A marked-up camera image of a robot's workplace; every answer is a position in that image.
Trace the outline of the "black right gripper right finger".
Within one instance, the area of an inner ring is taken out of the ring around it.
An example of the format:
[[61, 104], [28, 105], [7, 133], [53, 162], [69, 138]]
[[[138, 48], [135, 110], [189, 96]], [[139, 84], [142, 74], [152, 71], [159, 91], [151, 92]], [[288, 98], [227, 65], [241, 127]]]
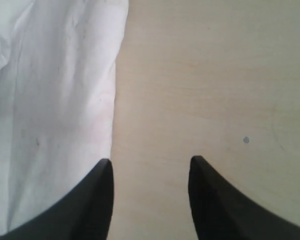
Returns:
[[200, 240], [300, 240], [300, 227], [263, 208], [202, 156], [190, 160], [188, 196]]

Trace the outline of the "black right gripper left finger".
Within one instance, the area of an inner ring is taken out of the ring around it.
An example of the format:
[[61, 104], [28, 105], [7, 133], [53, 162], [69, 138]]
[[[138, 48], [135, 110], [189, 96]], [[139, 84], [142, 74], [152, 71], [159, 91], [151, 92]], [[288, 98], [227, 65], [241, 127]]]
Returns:
[[113, 166], [101, 159], [60, 201], [0, 240], [105, 240], [113, 207]]

